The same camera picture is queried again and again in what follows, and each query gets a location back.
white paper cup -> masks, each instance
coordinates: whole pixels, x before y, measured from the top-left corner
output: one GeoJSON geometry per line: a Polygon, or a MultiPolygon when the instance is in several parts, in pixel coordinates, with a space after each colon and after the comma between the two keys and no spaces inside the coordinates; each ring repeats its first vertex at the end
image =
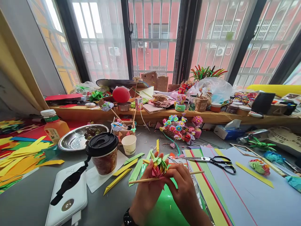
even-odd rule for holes
{"type": "Polygon", "coordinates": [[[121,140],[126,155],[133,155],[136,152],[136,140],[134,135],[125,136],[121,140]]]}

gray table surface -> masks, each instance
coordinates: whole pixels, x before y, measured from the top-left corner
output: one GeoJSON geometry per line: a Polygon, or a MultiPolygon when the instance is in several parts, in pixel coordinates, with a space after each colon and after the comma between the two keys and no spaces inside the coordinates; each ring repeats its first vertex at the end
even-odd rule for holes
{"type": "MultiPolygon", "coordinates": [[[[141,126],[136,130],[137,144],[136,153],[148,153],[151,146],[156,146],[156,140],[161,139],[160,144],[167,143],[162,133],[151,129],[151,133],[141,126]]],[[[215,144],[221,148],[230,148],[229,141],[224,141],[213,132],[202,131],[203,140],[215,144]]],[[[160,145],[160,152],[177,155],[177,150],[172,149],[169,145],[160,145]]],[[[288,153],[280,152],[288,160],[295,159],[288,153]]],[[[45,225],[55,177],[58,171],[86,160],[85,151],[62,153],[58,159],[65,161],[59,166],[43,166],[38,171],[21,180],[3,194],[0,195],[0,221],[1,225],[45,225]]],[[[82,211],[82,219],[79,226],[95,225],[121,225],[125,211],[130,207],[135,196],[137,185],[128,186],[130,174],[127,174],[107,195],[103,196],[105,188],[114,180],[109,178],[99,189],[91,194],[89,188],[88,205],[82,211]]]]}

black watch strap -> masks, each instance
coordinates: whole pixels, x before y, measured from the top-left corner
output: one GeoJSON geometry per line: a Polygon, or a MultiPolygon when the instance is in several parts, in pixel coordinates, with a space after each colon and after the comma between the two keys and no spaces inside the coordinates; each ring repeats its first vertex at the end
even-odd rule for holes
{"type": "Polygon", "coordinates": [[[129,215],[129,208],[128,210],[125,212],[124,216],[123,216],[123,223],[125,226],[138,226],[133,218],[129,215]]]}

curtain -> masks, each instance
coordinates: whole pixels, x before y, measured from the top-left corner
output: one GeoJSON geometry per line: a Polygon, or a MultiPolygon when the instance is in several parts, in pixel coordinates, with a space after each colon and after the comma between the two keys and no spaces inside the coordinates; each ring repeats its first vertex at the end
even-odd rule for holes
{"type": "Polygon", "coordinates": [[[0,69],[36,110],[49,109],[1,10],[0,25],[0,69]]]}

windowsill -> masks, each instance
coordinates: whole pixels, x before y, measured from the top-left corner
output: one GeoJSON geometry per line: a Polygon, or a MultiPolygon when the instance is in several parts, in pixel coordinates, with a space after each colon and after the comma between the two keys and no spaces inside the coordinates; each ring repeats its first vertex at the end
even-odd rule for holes
{"type": "MultiPolygon", "coordinates": [[[[59,106],[50,106],[50,109],[54,109],[59,117],[63,120],[68,121],[112,121],[114,114],[112,111],[104,112],[101,109],[87,108],[85,106],[75,106],[72,108],[60,108],[59,106]]],[[[131,111],[119,111],[118,108],[115,108],[117,115],[133,115],[133,109],[131,111]]],[[[226,112],[185,112],[185,117],[191,118],[193,116],[201,116],[205,123],[214,123],[214,124],[225,124],[231,122],[234,119],[242,120],[242,124],[248,125],[288,125],[300,123],[301,119],[295,116],[268,116],[265,115],[264,119],[255,118],[252,116],[242,117],[238,115],[229,114],[226,112]]],[[[181,115],[181,112],[175,110],[166,110],[162,112],[157,112],[149,114],[146,111],[142,110],[142,116],[146,123],[149,121],[156,123],[157,121],[162,122],[163,118],[168,118],[170,115],[181,115]]],[[[138,124],[142,125],[140,112],[136,113],[135,121],[138,124]]]]}

